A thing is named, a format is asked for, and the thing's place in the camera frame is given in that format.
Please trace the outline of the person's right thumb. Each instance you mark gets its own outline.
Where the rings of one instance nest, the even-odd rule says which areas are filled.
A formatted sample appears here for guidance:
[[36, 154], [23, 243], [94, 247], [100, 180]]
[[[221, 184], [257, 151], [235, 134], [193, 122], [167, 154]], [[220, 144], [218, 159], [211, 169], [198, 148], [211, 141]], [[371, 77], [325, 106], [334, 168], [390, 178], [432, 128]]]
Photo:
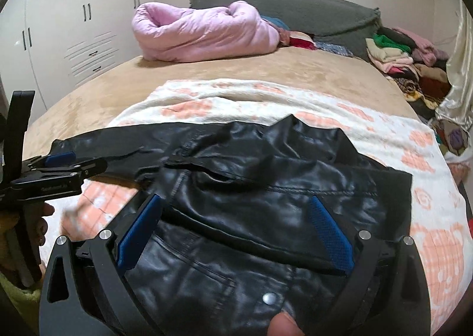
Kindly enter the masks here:
[[275, 315], [270, 321], [267, 336], [304, 336], [295, 320], [285, 311]]

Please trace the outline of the person's left hand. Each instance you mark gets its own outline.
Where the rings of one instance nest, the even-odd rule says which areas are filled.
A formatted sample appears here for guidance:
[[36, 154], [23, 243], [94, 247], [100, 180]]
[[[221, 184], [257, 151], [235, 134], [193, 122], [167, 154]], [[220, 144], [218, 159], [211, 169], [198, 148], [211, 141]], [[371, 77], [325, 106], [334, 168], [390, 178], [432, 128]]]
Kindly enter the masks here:
[[45, 218], [53, 215], [54, 207], [48, 203], [36, 204], [32, 213], [28, 222], [18, 214], [1, 212], [1, 272], [4, 274], [14, 274], [18, 270], [8, 240], [10, 233], [17, 236], [18, 243], [21, 243], [20, 236], [25, 236], [23, 241], [29, 247], [41, 247], [46, 241], [48, 225]]

